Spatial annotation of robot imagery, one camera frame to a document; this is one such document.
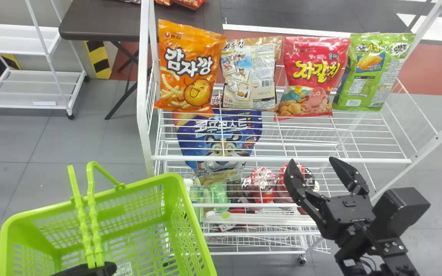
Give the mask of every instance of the basket handle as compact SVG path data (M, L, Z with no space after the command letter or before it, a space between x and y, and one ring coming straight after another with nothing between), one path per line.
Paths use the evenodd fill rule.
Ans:
M98 212L96 210L95 202L95 175L93 170L99 171L105 176L112 184L114 184L115 190L125 189L125 184L119 182L108 171L100 166L96 161L91 161L86 165L86 178L88 178L88 190L86 196L88 197L88 206L90 207L90 219L91 219L91 233L93 234L93 245L95 246L95 261L98 267L104 266L102 237L100 236L100 224L98 224Z
M86 262L88 268L95 267L95 259L93 257L93 250L91 249L91 239L88 234L88 225L86 224L86 212L83 208L82 196L79 193L78 181L76 180L76 174L74 173L74 167L72 165L67 166L69 181L71 182L71 190L73 191L73 197L71 201L74 201L76 210L78 211L79 230L81 230L82 243L84 247L84 255L86 255Z

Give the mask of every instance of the beige snack bag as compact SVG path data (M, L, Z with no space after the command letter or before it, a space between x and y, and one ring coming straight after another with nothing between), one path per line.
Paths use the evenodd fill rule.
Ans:
M223 108L271 110L275 95L275 62L282 36L228 40L221 52Z

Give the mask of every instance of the red floor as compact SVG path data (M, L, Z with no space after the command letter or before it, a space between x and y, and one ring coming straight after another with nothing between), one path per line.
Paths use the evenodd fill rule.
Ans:
M226 35L228 39L235 39L277 34L226 30L224 31L224 35ZM122 42L122 45L124 45L124 47L126 47L131 53L137 51L137 42ZM131 65L121 73L117 72L117 68L127 60L128 58L123 53L117 53L112 68L112 75L110 76L111 80L127 80ZM137 80L137 65L132 65L132 71L130 74L131 80ZM442 46L419 44L403 65L399 78L410 93L442 95ZM278 68L275 71L275 79L277 85L284 85L285 76L283 69ZM216 82L222 81L223 77L221 76L221 72L218 72Z

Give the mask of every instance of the blue snack bag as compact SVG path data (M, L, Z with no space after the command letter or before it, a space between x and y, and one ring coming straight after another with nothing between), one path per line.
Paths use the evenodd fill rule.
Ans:
M185 156L250 156L262 134L261 112L214 109L213 117L174 113L177 139ZM185 161L203 186L241 178L246 162Z

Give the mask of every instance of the white wall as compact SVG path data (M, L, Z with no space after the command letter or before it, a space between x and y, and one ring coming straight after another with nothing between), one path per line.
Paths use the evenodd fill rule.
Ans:
M61 17L64 17L71 0L55 0ZM50 0L30 0L35 17L39 26L58 27L59 19L52 7ZM33 25L30 14L25 4L25 0L0 0L0 23L15 25ZM88 53L84 47L84 42L73 42L78 51L84 68L90 77L95 77L93 67L90 63ZM105 43L105 48L109 56L110 66L114 64L117 49L110 43ZM16 59L21 67L26 70L49 70L49 65L42 56L21 56L17 55ZM76 61L75 55L67 40L61 40L56 52L53 55L54 67L58 71L80 71L79 63Z

